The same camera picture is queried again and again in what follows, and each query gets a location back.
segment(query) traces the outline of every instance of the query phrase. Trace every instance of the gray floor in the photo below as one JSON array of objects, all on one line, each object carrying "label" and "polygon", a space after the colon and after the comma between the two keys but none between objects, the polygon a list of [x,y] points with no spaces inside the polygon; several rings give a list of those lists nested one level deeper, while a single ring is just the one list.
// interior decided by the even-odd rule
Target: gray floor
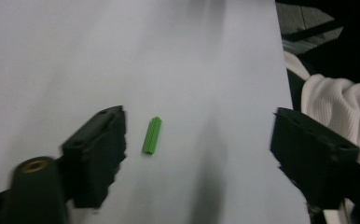
[{"label": "gray floor", "polygon": [[[315,25],[322,24],[326,21],[332,21],[333,18],[326,15],[322,11],[311,7],[297,7],[285,4],[276,4],[279,16],[279,24],[282,34],[291,34],[297,31],[311,28]],[[306,39],[306,42],[320,45],[327,40],[334,39],[339,36],[341,29],[327,32]]]}]

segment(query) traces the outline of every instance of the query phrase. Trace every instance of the green object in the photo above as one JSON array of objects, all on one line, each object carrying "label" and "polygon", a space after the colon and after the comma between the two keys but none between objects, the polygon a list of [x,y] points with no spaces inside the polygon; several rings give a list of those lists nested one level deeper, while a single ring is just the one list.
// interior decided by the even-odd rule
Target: green object
[{"label": "green object", "polygon": [[145,144],[143,145],[143,152],[146,154],[154,154],[160,131],[162,120],[159,117],[154,117],[148,125],[147,135],[145,136]]}]

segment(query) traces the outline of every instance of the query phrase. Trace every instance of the white table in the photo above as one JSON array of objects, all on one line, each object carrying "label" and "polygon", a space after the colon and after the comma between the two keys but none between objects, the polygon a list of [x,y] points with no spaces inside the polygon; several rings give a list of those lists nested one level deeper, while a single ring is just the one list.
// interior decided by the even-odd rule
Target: white table
[{"label": "white table", "polygon": [[273,0],[0,1],[0,191],[113,105],[128,158],[99,214],[73,223],[309,223],[269,151],[290,107]]}]

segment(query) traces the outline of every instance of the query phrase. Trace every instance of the green block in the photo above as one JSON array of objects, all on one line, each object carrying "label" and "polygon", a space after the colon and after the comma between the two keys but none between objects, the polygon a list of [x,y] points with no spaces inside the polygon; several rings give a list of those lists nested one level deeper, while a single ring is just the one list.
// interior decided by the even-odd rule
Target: green block
[{"label": "green block", "polygon": [[155,117],[150,121],[148,125],[147,135],[145,136],[145,143],[143,144],[143,152],[149,155],[154,154],[160,131],[160,125],[162,120],[159,117]]}]

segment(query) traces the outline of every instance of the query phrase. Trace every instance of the floor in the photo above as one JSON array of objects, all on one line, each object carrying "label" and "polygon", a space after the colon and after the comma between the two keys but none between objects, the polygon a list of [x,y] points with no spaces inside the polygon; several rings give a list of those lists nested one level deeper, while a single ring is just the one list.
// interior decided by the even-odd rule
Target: floor
[{"label": "floor", "polygon": [[[332,17],[326,15],[317,8],[289,6],[285,4],[276,4],[279,16],[279,24],[282,34],[291,34],[297,31],[311,28],[315,25],[322,24],[326,21],[333,20]],[[327,40],[334,39],[339,36],[341,29],[327,32],[308,38],[305,42],[313,45],[321,45]]]}]

